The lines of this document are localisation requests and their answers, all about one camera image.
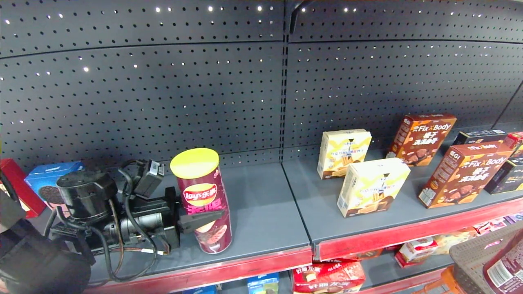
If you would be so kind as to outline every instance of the red box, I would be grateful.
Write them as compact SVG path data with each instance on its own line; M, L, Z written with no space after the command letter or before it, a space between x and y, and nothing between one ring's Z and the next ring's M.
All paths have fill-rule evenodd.
M26 217L30 219L39 216L46 208L46 205L31 187L26 184L24 181L26 174L20 169L18 164L9 158L2 159L0 161L0 169L18 195L20 204L26 211Z
M294 293L352 293L365 282L359 262L317 263L292 270Z

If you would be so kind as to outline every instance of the yellow snack box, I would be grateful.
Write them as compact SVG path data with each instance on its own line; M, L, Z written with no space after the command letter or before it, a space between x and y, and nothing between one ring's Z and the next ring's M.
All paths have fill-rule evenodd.
M387 210L410 172L397 157L352 163L338 197L338 208L344 217Z
M320 177L344 177L350 163L365 160L371 139L364 129L323 132L317 168Z

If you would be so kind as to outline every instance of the red shelf edge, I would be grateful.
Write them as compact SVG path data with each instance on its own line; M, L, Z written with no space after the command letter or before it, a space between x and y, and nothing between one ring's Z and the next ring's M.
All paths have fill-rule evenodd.
M166 294L310 265L312 264L311 256L311 247L307 245L228 262L145 276L127 283L112 282L103 287L88 289L85 293Z
M385 285L377 286L374 288L360 291L359 294L390 294L396 293L402 290L406 290L412 287L430 283L441 278L441 272L446 268L437 269L432 272L424 273L407 279L391 282Z
M347 254L363 253L427 236L460 230L522 210L523 197L437 219L322 241L316 251L322 261L336 259Z

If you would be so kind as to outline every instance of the store shelf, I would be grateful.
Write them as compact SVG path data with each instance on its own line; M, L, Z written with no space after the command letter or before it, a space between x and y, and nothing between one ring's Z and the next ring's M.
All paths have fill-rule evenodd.
M394 253L385 253L376 258L361 261L367 279L361 290L385 286L387 284L401 285L403 280L425 273L445 268L453 263L450 255L433 255L420 265L401 268L394 259ZM412 285L404 284L404 289Z
M232 281L222 285L222 291L220 294L246 294L247 290L247 279ZM278 294L291 294L292 285L289 277L289 272L280 272L280 281L278 282Z
M523 192L490 195L483 191L471 203L427 209L417 199L439 161L442 150L428 166L413 167L388 211L343 218L336 206L343 179L321 180L316 159L283 163L292 192L320 260L360 253L446 233L523 210ZM366 160L384 157L372 150Z
M233 242L228 249L206 254L194 234L182 235L181 248L160 257L147 276L128 283L111 282L88 292L168 293L310 264L309 239L281 165L225 168L222 174L233 228ZM174 185L175 177L166 176L156 193ZM41 227L43 221L34 223ZM111 258L115 267L118 253ZM118 276L139 272L149 258L149 254L126 253ZM91 282L107 277L103 256L97 256Z

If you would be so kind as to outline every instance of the perforated metal panel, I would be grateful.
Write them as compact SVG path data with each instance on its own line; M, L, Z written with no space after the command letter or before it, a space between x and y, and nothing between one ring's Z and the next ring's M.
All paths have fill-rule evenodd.
M283 1L2 1L0 56L148 44L282 40Z
M516 1L314 1L298 11L290 41L523 42L522 11Z
M407 113L493 124L523 77L523 46L462 41L289 44L285 147L327 130L395 134Z
M279 148L281 55L282 43L257 42L4 59L3 156L25 166L80 158L115 165L197 146ZM255 153L253 162L278 161Z

